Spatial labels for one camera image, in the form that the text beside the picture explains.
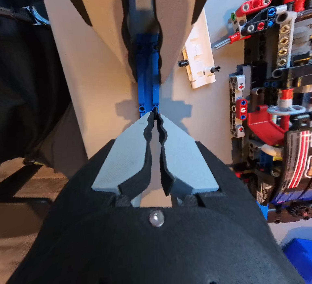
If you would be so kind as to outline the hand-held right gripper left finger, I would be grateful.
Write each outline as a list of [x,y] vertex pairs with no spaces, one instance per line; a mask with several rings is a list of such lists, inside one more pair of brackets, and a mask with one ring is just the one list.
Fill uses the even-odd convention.
[[150,141],[154,114],[148,112],[113,142],[92,190],[116,195],[140,195],[151,179]]

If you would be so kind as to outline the blue toy brick panel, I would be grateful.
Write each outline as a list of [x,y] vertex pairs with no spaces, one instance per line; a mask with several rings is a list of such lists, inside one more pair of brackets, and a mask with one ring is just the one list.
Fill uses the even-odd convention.
[[140,117],[153,112],[158,107],[159,112],[159,33],[137,34],[136,38],[136,76],[138,83],[138,105]]

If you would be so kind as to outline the toy brick car model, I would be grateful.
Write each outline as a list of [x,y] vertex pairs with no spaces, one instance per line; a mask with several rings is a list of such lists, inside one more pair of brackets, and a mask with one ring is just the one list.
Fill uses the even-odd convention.
[[244,63],[229,76],[232,164],[269,223],[311,219],[311,0],[247,0],[232,12]]

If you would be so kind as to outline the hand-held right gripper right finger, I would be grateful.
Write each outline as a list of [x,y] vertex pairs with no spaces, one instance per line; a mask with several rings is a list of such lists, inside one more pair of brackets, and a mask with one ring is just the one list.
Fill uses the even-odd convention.
[[157,127],[165,195],[188,196],[218,191],[219,185],[195,140],[162,114],[158,115]]

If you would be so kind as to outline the blue corrugated plastic bin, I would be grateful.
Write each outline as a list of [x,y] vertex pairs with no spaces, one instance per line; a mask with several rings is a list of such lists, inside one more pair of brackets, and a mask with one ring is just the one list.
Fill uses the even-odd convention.
[[284,254],[306,284],[312,283],[312,241],[293,239],[283,249]]

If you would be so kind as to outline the white toy brick panel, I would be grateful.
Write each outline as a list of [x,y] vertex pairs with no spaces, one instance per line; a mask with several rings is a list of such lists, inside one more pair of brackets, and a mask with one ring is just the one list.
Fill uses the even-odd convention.
[[193,24],[188,39],[182,49],[183,60],[189,61],[185,67],[192,89],[214,83],[215,73],[210,69],[217,67],[214,63],[213,52],[208,31],[208,24],[205,9],[199,15],[198,20]]

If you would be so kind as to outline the person's torso in dark clothing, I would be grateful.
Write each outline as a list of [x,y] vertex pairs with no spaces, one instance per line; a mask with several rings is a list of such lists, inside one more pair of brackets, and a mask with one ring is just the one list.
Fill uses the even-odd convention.
[[1,163],[24,158],[63,174],[87,161],[44,0],[1,0]]

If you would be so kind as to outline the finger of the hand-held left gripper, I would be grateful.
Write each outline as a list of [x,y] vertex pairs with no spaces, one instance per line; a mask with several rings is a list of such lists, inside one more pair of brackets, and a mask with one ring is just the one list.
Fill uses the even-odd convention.
[[122,0],[82,0],[94,31],[119,60],[127,76],[136,83],[122,37]]
[[193,27],[195,0],[155,0],[156,16],[161,27],[161,84],[173,71],[179,54]]

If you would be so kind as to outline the light grey desk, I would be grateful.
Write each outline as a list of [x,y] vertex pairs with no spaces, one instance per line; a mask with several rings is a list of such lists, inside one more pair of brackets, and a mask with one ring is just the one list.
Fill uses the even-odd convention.
[[[212,43],[228,33],[230,10],[245,0],[208,0],[205,13]],[[44,0],[88,158],[138,119],[137,85],[70,0]],[[185,69],[174,69],[161,86],[161,112],[204,144],[225,164],[232,163],[229,74],[243,62],[244,42],[217,50],[216,82],[192,89]]]

